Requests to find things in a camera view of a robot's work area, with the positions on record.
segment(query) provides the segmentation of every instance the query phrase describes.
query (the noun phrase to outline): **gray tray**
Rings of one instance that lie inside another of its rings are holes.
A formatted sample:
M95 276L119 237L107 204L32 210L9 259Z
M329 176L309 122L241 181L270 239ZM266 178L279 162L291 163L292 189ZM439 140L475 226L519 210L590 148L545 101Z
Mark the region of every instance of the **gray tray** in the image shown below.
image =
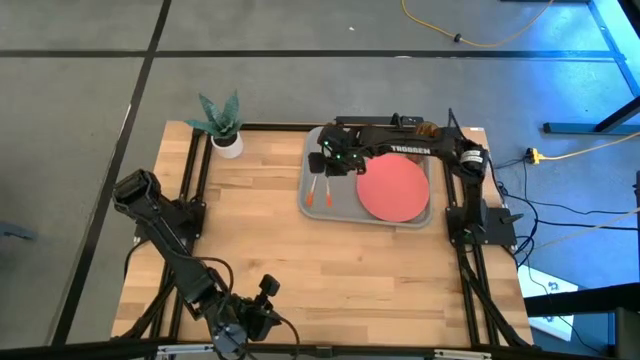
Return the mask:
M358 199L355 171L349 172L347 176L332 176L330 178L329 185L331 188L331 198L333 200L332 207L328 207L326 201L327 178L323 174L319 174L318 180L316 181L313 206L310 208L307 207L305 204L307 192L309 191L315 176L309 171L309 162L307 158L310 152L320 151L320 145L316 142L321 130L322 127L317 127L311 130L309 135L307 135L307 139L304 144L302 172L300 173L300 182L298 185L298 207L300 207L300 210L305 215L318 220L350 221L411 228L423 227L431 221L431 200L429 200L426 208L420 213L420 215L406 222L389 222L380 220L371 215L364 206L362 206L360 199ZM425 159L424 163L425 174L427 175L427 179L430 181L429 158Z

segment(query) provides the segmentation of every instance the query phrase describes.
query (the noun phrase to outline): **white pot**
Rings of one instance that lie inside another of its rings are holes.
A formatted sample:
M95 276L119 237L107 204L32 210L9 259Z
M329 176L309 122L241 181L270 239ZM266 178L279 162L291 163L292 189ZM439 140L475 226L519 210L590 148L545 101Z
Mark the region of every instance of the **white pot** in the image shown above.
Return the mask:
M216 142L213 141L213 136L210 136L211 143L213 144L213 147L216 148L216 153L225 159L233 159L240 156L240 154L242 154L242 150L244 150L244 143L242 142L242 137L239 132L237 135L238 137L236 138L236 141L229 146L218 146Z

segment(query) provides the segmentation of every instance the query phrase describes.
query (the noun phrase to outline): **yellow cable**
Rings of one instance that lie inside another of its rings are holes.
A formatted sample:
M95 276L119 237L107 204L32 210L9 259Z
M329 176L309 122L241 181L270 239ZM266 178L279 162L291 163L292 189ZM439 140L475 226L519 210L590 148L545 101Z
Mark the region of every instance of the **yellow cable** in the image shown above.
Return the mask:
M411 15L409 13L409 10L407 10L407 5L405 4L405 0L401 0L402 1L402 10L404 11L404 13L413 21L417 22L418 24L422 25L422 26L426 26L429 29L435 30L441 34L444 34L452 39L455 40L456 35L447 32L435 25L431 25L428 22L422 21L418 18L416 18L415 16ZM493 48L493 47L498 47L500 45L506 44L509 41L514 40L515 38L517 38L518 36L522 35L525 31L527 31L536 21L538 21L538 19L540 18L540 16L542 16L542 14L544 14L545 11L547 11L547 9L551 6L551 4L553 4L554 0L549 0L549 2L547 3L547 6L545 6L539 13L538 15L534 16L533 19L531 19L531 21L529 21L529 23L523 27L522 29L520 29L520 31L518 31L517 33L507 37L506 39L502 40L502 41L498 41L497 43L493 43L493 44L479 44L479 43L475 43L473 41L469 41L467 39L464 39L462 37L460 37L460 42L463 42L465 44L471 45L471 46L475 46L475 47L483 47L483 48Z
M569 240L569 239L574 238L576 236L580 236L580 235L584 235L586 233L590 233L590 232L598 230L598 229L600 229L602 227L609 226L609 225L611 225L613 223L616 223L616 222L618 222L618 221L620 221L622 219L628 218L629 216L631 216L631 215L633 215L633 214L635 214L637 212L640 212L640 207L635 209L635 210L631 210L631 211L629 211L628 213L626 213L624 215L620 215L617 218L611 219L611 220L609 220L609 221L607 221L607 222L605 222L603 224L596 225L594 227L590 227L590 228L587 228L587 229L584 229L584 230L580 230L580 231L574 232L573 234L569 234L569 235L563 236L563 237L561 237L559 239L549 241L546 244L543 244L543 245L540 245L540 246L536 246L536 248L534 250L539 250L539 249L542 249L543 247L547 247L549 245L556 244L556 243L559 243L561 241Z
M588 153L589 151L594 151L594 150L598 150L598 149L602 149L603 147L607 147L609 145L615 145L615 144L619 144L623 141L627 141L633 137L636 137L640 135L640 132L637 133L633 133L629 136L625 136L622 139L618 139L616 141L612 141L610 143L606 143L606 144L602 144L602 145L598 145L598 146L594 146L592 148L588 148L588 149L584 149L584 150L580 150L580 151L576 151L576 152L572 152L572 153L568 153L565 155L561 155L561 156L544 156L542 154L539 155L540 160L562 160L562 159L566 159L566 158L570 158L572 156L576 156L576 155L581 155L584 153Z

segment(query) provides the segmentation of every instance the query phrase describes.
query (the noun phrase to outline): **cable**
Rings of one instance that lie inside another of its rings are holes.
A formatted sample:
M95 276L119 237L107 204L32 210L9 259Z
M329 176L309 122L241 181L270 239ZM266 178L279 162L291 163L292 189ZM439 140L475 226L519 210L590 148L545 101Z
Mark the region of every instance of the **cable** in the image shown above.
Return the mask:
M551 306L551 308L553 308L553 302L551 301L551 297L549 296L549 292L547 291L547 287L540 284L539 282L533 280L533 276L531 275L531 264L529 263L529 259L527 259L527 269L529 270L529 280L531 280L534 284L538 284L540 287L542 287L544 289L545 294L547 294L547 299L549 299L549 305ZM562 316L557 316L560 320L564 321L567 325L569 325L569 327L571 328L571 331L573 331L576 334L576 337L578 338L578 341L580 341L580 343L582 345L584 345L585 347L593 350L596 354L600 354L600 351L592 348L591 346L585 344L584 341L582 341L582 337L580 337L580 334L578 333L578 331L573 327L573 325L569 324L569 322L565 319L562 318Z
M243 350L244 350L244 351L242 352L242 354L240 354L237 358L235 358L235 359L228 359L228 358L226 358L224 355L222 355L222 353L220 352L220 350L218 350L215 346L213 347L213 352L215 352L215 353L216 353L216 355L218 356L218 358L219 358L219 359L221 359L221 360L244 360L244 358L246 358L246 357L247 357L247 355L249 355L249 357L250 357L250 358L255 359L255 357L254 357L253 355L251 355L251 354L247 351L247 349L243 349Z
M587 228L587 229L584 229L584 230L580 230L580 231L577 231L577 232L575 232L575 233L572 233L572 234L569 234L569 235L563 236L563 237L558 238L558 239L556 239L556 240L549 241L549 242L548 242L548 243L546 243L546 244L543 244L543 245L538 246L538 247L536 248L536 250L538 250L538 249L542 249L543 247L547 247L547 246L549 246L549 245L553 245L553 244L559 243L559 242L561 242L561 241L569 240L569 239L571 239L571 238L574 238L574 237L577 237L577 236L581 236L581 235L584 235L584 234L590 233L590 232L592 232L592 231L594 231L594 230L601 229L601 228L603 228L603 227L605 227L605 226L607 226L607 225L611 225L611 224L616 223L616 222L618 222L618 221L620 221L620 220L622 220L622 219L626 219L626 218L628 218L628 217L630 217L630 216L632 216L632 215L634 215L634 214L636 214L636 213L638 213L638 212L640 212L640 207L638 207L637 209L631 210L631 211L629 211L628 213L626 213L626 214L624 214L624 215L622 215L622 216L618 216L617 218L614 218L614 219L611 219L611 220L609 220L609 221L607 221L607 222L605 222L605 223L602 223L602 224L600 224L600 225L595 225L595 226L593 226L593 227L590 227L590 228Z
M217 263L222 264L225 268L227 268L227 271L229 272L229 290L227 290L228 293L231 293L233 291L233 284L234 284L234 276L233 276L233 270L231 269L231 265L229 265L228 262L219 259L219 258L215 258L215 257L207 257L207 256L186 256L187 258L194 258L194 259L198 259L200 261L214 261Z
M124 259L124 279L125 280L127 280L127 273L129 272L129 262L131 261L131 255L133 255L133 253L136 251L137 248L139 248L140 246L146 243L147 242L144 240L138 241L138 243L135 244L131 248L131 250L129 250L129 252L127 253L127 257Z
M538 210L536 210L535 206L533 206L533 204L531 204L531 202L529 202L528 199L526 199L527 196L527 168L526 168L526 162L525 159L523 158L522 160L522 164L524 167L524 194L525 194L525 198L521 198L515 195L510 195L509 192L507 191L506 187L504 186L504 183L499 182L496 180L495 177L495 170L493 168L493 162L491 161L491 158L489 158L489 166L491 166L491 178L493 179L493 184L496 186L496 189L498 190L498 193L500 194L500 197L503 199L504 202L504 197L503 196L507 196L507 197L511 197L514 198L516 200L520 200L525 202L527 205L529 205L529 207L531 208L531 210L533 211L533 215L534 215L534 223L533 226L531 227L531 232L529 233L529 236L526 236L526 240L522 242L522 244L520 244L520 246L518 246L518 248L516 249L516 251L514 251L512 253L512 256L515 260L515 256L518 255L519 253L521 253L522 251L524 251L524 249L526 249L526 247L531 243L531 249L529 250L529 252L527 253L527 255L525 256L525 260L529 258L529 256L531 255L531 253L533 252L533 243L535 242L533 239L533 236L536 234L536 232L538 231Z
M523 159L523 158L524 158L524 157L521 157L521 158L519 158L519 159L511 159L511 160L506 161L506 162L504 162L504 163L502 163L502 164L500 164L500 165L496 165L496 170L504 169L504 168L506 168L506 167L509 167L509 166L513 166L513 165L519 164L519 163L520 163L520 161L522 161L522 159Z
M229 340L231 340L231 342L232 342L232 343L234 343L234 344L238 347L238 349L242 349L242 350L243 350L242 355L246 355L246 356L248 356L248 357L249 357L249 359L251 359L251 360L258 360L258 358L256 358L256 357L255 357L255 356L254 356L254 355L253 355L253 354L252 354L252 353L247 349L247 347L246 347L246 345L247 345L247 344L246 344L246 343L245 343L245 344L240 344L239 342L237 342L237 341L233 338L233 336L229 336L229 337L228 337L228 339L229 339ZM218 355L218 356L221 356L221 355L222 355L222 354L220 353L220 351L216 350L215 348L214 348L214 350L213 350L213 351L215 351L216 355Z
M576 214L580 214L580 215L590 215L590 214L612 214L612 215L624 215L627 212L626 211L605 211L605 210L590 210L590 211L578 211L575 209L572 209L566 205L560 205L560 204L552 204L552 203L544 203L544 202L540 202L540 201L533 201L533 200L529 200L530 202L537 204L537 205L543 205L543 206L554 206L554 207L559 207L565 210L569 210L572 213L576 213Z
M401 0L402 1L402 11L404 11L405 15L407 15L411 20L417 22L418 24L422 25L422 26L426 26L431 30L435 30L441 34L444 34L450 38L453 39L453 41L455 42L463 42L467 45L471 45L471 46L475 46L475 47L482 47L482 48L494 48L494 47L498 47L501 46L503 44L506 44L516 38L518 38L520 35L522 35L525 31L527 31L533 24L535 24L536 21L538 21L538 19L540 18L540 16L542 16L542 14L544 14L545 11L547 11L547 9L553 4L554 0L549 0L549 2L547 3L547 5L536 15L533 17L533 19L531 19L531 21L529 21L529 23L527 25L525 25L522 29L520 29L518 32L516 32L515 34L501 40L498 41L497 43L492 43L492 44L479 44L467 39L462 38L462 36L460 34L452 34L446 30L443 30L435 25L429 24L428 22L422 21L418 18L416 18L415 16L411 15L409 13L409 11L407 10L407 5L405 4L405 0Z
M567 159L567 158L570 158L572 156L581 155L581 154L584 154L584 153L588 153L590 151L602 149L602 148L610 146L610 145L619 144L619 143L621 143L623 141L627 141L627 140L629 140L629 139L631 139L633 137L636 137L638 135L640 135L640 131L637 132L637 133L633 133L631 135L625 136L622 139L618 139L616 141L612 141L612 142L609 142L609 143L606 143L606 144L594 146L592 148L588 148L588 149L584 149L584 150L580 150L580 151L576 151L576 152L572 152L572 153L568 153L568 154L564 154L564 155L560 155L560 156L544 156L544 155L538 153L538 158L540 160L562 160L562 159Z
M574 226L574 227L589 227L589 228L596 226L596 225L589 225L589 224L555 223L555 222L539 220L539 219L538 219L538 222L541 223L541 224L547 224L547 225L553 225L553 226ZM623 227L623 226L601 226L600 229L640 231L640 229L638 229L638 228Z
M458 133L460 134L460 136L464 140L469 140L469 139L467 139L467 137L462 132L462 128L460 127L460 124L458 123L458 119L456 119L456 116L453 115L453 110L451 110L451 108L449 108L449 121L447 122L447 126L451 126L451 122L452 121L453 121L453 124L456 126L456 129L458 129Z
M293 326L293 324L291 323L291 321L285 319L283 316L281 315L277 315L277 316L270 316L272 319L274 320L280 320L283 323L285 323L289 329L291 329L291 332L293 333L293 336L296 338L296 352L293 354L293 356L291 357L291 360L296 360L298 358L298 356L300 355L300 334L298 334L298 330L296 330L296 327Z

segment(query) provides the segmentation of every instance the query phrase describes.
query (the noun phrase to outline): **green plant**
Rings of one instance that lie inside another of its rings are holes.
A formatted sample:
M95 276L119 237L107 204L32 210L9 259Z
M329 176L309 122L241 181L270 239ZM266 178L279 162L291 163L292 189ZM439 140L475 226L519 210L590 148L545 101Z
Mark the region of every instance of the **green plant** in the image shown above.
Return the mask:
M214 139L228 139L240 130L242 121L238 118L240 103L237 90L227 99L222 112L218 110L216 104L204 95L198 94L198 97L208 121L185 120L185 123L193 128L205 131L213 136Z

